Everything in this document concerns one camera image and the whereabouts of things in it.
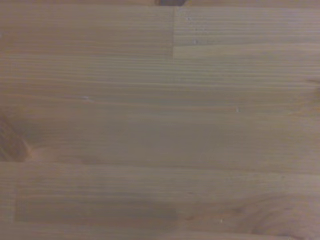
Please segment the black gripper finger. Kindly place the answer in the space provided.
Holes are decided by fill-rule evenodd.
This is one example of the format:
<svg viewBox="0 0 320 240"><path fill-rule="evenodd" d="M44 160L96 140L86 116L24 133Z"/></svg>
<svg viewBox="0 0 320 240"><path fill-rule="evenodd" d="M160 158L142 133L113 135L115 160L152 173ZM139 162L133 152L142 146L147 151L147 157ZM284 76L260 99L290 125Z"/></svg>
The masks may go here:
<svg viewBox="0 0 320 240"><path fill-rule="evenodd" d="M182 7L187 0L155 0L155 5L161 7Z"/></svg>

